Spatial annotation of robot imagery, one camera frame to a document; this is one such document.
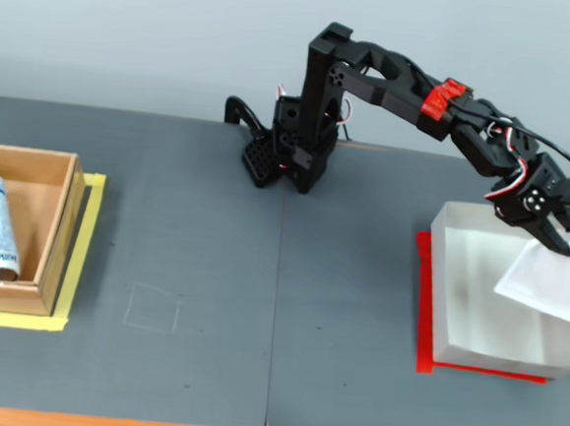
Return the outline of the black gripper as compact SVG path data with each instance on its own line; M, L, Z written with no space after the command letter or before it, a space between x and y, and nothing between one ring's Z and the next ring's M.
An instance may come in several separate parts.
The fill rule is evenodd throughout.
M570 232L570 206L562 205L560 186L564 173L548 153L537 154L527 163L527 172L514 188L492 198L498 218L525 230L545 248L570 256L570 245L548 219L554 216Z

